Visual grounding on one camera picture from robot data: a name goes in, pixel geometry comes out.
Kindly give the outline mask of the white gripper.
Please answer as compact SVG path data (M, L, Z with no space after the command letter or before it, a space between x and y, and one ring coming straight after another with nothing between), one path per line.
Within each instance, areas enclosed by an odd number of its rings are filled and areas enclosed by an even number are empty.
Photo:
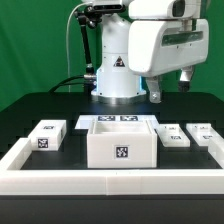
M194 31L184 31L183 28L182 21L140 20L131 24L128 40L129 67L134 73L148 77L146 84L152 103L161 102L157 75L181 69L178 90L188 92L194 74L192 65L203 63L207 58L208 22L199 19Z

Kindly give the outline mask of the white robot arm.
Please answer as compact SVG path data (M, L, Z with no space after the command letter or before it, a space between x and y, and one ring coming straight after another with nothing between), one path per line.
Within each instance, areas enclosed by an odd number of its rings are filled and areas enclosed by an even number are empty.
M210 0L93 0L102 15L102 64L92 96L126 104L161 101L161 76L179 70L190 87L194 67L208 55Z

